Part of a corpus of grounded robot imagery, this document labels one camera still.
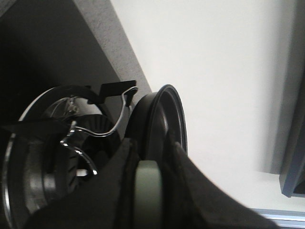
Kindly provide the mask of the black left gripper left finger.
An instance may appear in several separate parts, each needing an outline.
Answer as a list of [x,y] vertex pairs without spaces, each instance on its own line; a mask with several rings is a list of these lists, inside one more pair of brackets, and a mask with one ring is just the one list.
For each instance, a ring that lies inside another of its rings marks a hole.
[[38,210],[27,229],[131,229],[137,143],[125,138],[102,170],[84,186]]

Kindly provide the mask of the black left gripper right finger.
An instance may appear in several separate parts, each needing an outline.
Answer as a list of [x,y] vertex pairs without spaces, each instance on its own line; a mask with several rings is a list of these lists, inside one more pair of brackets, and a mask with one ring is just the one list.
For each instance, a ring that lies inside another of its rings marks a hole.
[[162,177],[165,229],[278,228],[213,184],[172,134],[164,141]]

